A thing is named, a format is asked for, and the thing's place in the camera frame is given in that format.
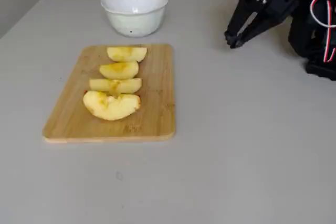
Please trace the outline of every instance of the table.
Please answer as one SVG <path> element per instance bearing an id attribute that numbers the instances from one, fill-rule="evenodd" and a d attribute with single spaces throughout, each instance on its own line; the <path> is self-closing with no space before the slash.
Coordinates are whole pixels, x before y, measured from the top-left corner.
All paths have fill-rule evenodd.
<path id="1" fill-rule="evenodd" d="M 0 222 L 336 222 L 336 83 L 305 73 L 289 22 L 230 50 L 237 0 L 170 0 L 155 34 L 130 39 L 99 0 L 41 0 L 0 40 Z M 82 48 L 175 50 L 176 136 L 147 144 L 44 142 Z"/>

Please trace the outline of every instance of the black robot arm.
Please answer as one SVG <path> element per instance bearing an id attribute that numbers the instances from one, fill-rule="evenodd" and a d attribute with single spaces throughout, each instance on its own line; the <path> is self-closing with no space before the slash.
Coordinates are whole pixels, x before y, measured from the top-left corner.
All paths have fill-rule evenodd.
<path id="1" fill-rule="evenodd" d="M 315 19 L 310 13 L 312 3 Z M 239 0 L 225 32 L 226 41 L 231 48 L 241 47 L 292 16 L 289 42 L 297 54 L 308 58 L 306 71 L 336 80 L 336 33 L 316 21 L 330 25 L 334 11 L 326 3 L 332 6 L 334 0 Z M 242 29 L 253 13 L 256 17 Z"/>

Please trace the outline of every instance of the bowl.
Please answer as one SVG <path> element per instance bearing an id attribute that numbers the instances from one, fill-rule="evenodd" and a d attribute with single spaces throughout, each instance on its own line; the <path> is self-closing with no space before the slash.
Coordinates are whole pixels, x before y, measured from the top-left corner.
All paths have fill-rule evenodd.
<path id="1" fill-rule="evenodd" d="M 168 0 L 101 0 L 112 27 L 129 37 L 143 37 L 162 24 Z"/>

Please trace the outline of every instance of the cutting board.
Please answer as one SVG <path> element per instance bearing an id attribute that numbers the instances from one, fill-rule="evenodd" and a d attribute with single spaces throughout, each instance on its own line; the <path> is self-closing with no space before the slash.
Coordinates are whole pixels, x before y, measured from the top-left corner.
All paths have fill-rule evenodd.
<path id="1" fill-rule="evenodd" d="M 154 142 L 174 135 L 173 49 L 167 44 L 130 46 L 148 49 L 137 75 L 143 80 L 137 93 L 140 109 L 124 119 L 105 121 L 85 108 L 82 98 L 89 90 L 89 79 L 103 78 L 99 65 L 113 63 L 107 55 L 108 46 L 90 46 L 79 56 L 43 129 L 48 142 Z"/>

